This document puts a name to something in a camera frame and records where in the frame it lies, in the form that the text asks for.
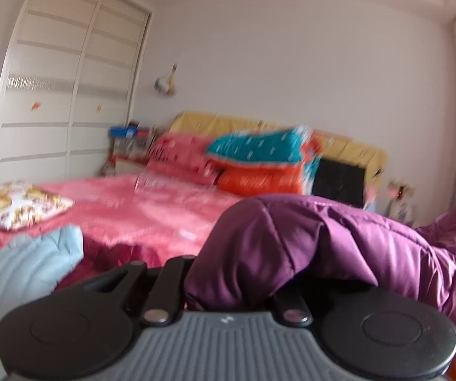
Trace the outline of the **purple down jacket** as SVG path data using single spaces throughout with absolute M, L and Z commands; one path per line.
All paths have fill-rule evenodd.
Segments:
M 241 200 L 222 214 L 192 264 L 186 299 L 200 311 L 241 310 L 309 266 L 429 304 L 456 325 L 456 207 L 411 228 L 316 196 Z

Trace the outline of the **clear clothes hanger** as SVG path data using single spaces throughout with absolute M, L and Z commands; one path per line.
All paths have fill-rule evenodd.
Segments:
M 167 176 L 144 170 L 137 175 L 133 191 L 135 194 L 162 192 L 172 186 L 173 181 Z

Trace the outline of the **bed with pink blanket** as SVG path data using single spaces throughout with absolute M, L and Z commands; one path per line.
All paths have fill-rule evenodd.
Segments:
M 170 178 L 162 192 L 135 194 L 137 175 L 37 185 L 74 201 L 65 213 L 19 231 L 0 230 L 0 249 L 17 235 L 40 237 L 67 225 L 83 234 L 83 259 L 55 289 L 126 262 L 159 267 L 167 259 L 200 252 L 221 214 L 238 198 L 214 187 Z

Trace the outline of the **black cushion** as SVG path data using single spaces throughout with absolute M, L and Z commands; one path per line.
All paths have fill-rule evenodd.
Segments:
M 316 170 L 312 195 L 362 209 L 365 205 L 366 170 L 322 158 Z

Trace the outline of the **pink folded quilt left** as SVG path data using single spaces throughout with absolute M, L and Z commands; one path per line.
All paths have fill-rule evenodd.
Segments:
M 214 138 L 165 132 L 149 148 L 146 169 L 204 186 L 215 186 L 222 171 L 206 155 Z

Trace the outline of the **framed child photo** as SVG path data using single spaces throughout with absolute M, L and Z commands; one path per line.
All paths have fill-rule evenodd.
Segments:
M 407 226 L 414 224 L 414 205 L 409 199 L 414 195 L 414 187 L 405 182 L 391 179 L 387 190 L 390 201 L 385 216 Z

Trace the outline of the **teal orange folded quilt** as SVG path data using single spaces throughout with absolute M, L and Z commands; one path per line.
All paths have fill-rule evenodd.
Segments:
M 322 156 L 307 126 L 270 132 L 233 132 L 216 138 L 206 155 L 222 173 L 217 187 L 243 197 L 309 194 Z

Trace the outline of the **light blue down jacket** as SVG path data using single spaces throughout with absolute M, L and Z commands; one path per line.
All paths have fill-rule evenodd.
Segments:
M 51 294 L 83 256 L 83 234 L 75 225 L 40 237 L 17 235 L 0 249 L 0 320 L 11 310 Z M 4 376 L 0 362 L 0 379 Z

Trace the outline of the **blue storage box clutter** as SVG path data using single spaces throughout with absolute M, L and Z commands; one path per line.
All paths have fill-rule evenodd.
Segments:
M 132 121 L 127 126 L 109 129 L 110 156 L 101 169 L 103 176 L 122 174 L 125 169 L 139 170 L 149 162 L 149 148 L 159 135 L 155 127 L 140 127 Z

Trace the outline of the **teddy bear print pillow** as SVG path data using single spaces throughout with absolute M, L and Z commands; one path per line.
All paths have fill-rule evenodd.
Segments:
M 0 186 L 0 230 L 19 231 L 61 215 L 74 201 L 34 184 L 17 181 Z

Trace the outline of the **white wardrobe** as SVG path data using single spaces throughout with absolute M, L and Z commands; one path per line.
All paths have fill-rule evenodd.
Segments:
M 0 184 L 98 176 L 132 111 L 152 12 L 135 0 L 24 0 L 0 79 Z

